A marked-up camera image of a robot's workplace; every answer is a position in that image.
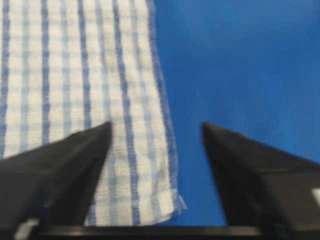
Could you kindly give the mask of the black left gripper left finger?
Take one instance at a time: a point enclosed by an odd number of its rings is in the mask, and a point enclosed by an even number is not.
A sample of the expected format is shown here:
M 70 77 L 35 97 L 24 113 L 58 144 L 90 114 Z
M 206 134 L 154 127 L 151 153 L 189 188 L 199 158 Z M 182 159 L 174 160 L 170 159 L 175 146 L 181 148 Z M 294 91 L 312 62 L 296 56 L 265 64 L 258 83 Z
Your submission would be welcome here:
M 1 160 L 1 239 L 18 239 L 30 220 L 83 225 L 111 142 L 112 124 L 105 122 Z

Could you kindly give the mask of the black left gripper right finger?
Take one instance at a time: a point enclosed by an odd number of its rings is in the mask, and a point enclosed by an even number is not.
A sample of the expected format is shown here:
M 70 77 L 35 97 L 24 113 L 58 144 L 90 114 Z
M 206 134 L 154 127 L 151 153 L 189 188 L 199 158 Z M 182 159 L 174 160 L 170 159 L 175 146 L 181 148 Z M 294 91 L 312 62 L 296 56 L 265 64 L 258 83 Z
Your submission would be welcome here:
M 227 223 L 264 240 L 320 237 L 320 165 L 204 122 L 202 140 Z

